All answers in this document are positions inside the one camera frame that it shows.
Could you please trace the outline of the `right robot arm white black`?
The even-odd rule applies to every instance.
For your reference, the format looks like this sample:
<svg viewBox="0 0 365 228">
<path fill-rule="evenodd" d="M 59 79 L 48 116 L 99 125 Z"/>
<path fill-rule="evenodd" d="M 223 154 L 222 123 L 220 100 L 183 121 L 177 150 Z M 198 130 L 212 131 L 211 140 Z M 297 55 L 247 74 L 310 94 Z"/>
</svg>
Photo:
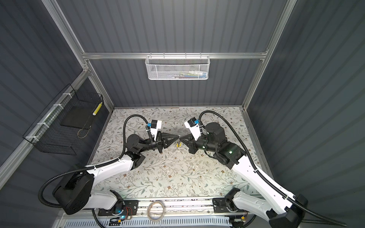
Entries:
<svg viewBox="0 0 365 228">
<path fill-rule="evenodd" d="M 189 153 L 195 154 L 198 150 L 212 152 L 213 158 L 241 176 L 263 197 L 259 199 L 233 188 L 225 196 L 229 211 L 249 211 L 266 220 L 272 228 L 297 228 L 300 225 L 305 213 L 289 201 L 294 194 L 283 189 L 260 168 L 255 168 L 250 163 L 249 155 L 227 140 L 219 123 L 213 122 L 203 127 L 192 118 L 184 125 L 191 133 L 180 140 L 188 146 Z"/>
</svg>

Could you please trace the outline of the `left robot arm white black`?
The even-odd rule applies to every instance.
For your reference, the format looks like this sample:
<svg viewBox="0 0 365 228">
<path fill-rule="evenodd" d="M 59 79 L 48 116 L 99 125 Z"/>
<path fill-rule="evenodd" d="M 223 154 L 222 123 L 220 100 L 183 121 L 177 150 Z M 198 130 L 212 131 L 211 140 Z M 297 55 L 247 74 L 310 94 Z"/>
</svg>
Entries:
<svg viewBox="0 0 365 228">
<path fill-rule="evenodd" d="M 102 167 L 91 167 L 88 171 L 65 175 L 53 191 L 53 196 L 68 214 L 72 215 L 86 209 L 104 209 L 113 215 L 126 212 L 124 200 L 114 190 L 97 191 L 94 187 L 119 173 L 136 169 L 145 159 L 142 152 L 157 149 L 160 153 L 179 139 L 178 135 L 157 132 L 157 137 L 143 139 L 130 135 L 125 143 L 127 151 L 121 159 Z"/>
</svg>

